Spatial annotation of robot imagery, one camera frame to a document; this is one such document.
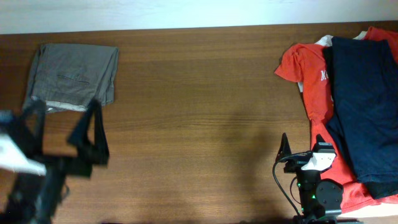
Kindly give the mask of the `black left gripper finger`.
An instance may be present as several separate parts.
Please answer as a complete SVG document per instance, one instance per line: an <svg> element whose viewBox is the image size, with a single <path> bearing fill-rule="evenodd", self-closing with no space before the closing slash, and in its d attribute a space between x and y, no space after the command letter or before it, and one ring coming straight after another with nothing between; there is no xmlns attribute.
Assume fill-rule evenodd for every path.
<svg viewBox="0 0 398 224"><path fill-rule="evenodd" d="M67 142L76 147L77 157L94 165L107 165L109 148L103 124L102 105L91 100Z"/></svg>
<svg viewBox="0 0 398 224"><path fill-rule="evenodd" d="M42 153L46 104L34 101L19 117L21 128L19 131L22 151L27 156Z"/></svg>

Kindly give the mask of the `grey cargo shorts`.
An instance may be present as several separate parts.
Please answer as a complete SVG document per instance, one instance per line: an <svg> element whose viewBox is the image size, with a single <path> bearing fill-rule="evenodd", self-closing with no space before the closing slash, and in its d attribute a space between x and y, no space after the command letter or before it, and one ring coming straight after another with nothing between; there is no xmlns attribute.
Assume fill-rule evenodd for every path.
<svg viewBox="0 0 398 224"><path fill-rule="evenodd" d="M112 103L118 59L117 47L43 44L30 66L22 107L42 100L54 113L86 111L92 99L103 106Z"/></svg>

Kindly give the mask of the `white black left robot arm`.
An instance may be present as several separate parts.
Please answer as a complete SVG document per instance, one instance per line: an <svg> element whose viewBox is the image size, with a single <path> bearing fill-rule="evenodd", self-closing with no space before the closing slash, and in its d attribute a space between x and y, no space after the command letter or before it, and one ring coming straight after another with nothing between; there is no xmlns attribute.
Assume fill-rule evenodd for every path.
<svg viewBox="0 0 398 224"><path fill-rule="evenodd" d="M105 166L109 148L101 103L91 100L67 142L75 157L43 152L46 104L37 100L16 115L1 111L1 168L17 173L1 223L51 223L68 196L67 176L89 178L93 166Z"/></svg>

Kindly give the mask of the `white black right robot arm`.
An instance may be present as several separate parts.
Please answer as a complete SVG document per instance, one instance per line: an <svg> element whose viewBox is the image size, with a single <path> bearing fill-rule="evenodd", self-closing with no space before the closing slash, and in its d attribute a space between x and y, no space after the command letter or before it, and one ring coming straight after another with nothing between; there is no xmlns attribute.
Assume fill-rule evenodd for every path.
<svg viewBox="0 0 398 224"><path fill-rule="evenodd" d="M294 154L290 150L287 135L282 135L272 175L278 188L296 212L296 216L293 217L294 223L337 222L336 217L342 213L343 186L334 180L321 178L321 173L331 168L335 157L335 148L321 135L316 136L312 150ZM275 168L280 163L285 164L284 173L295 174L301 209L296 207L276 177Z"/></svg>

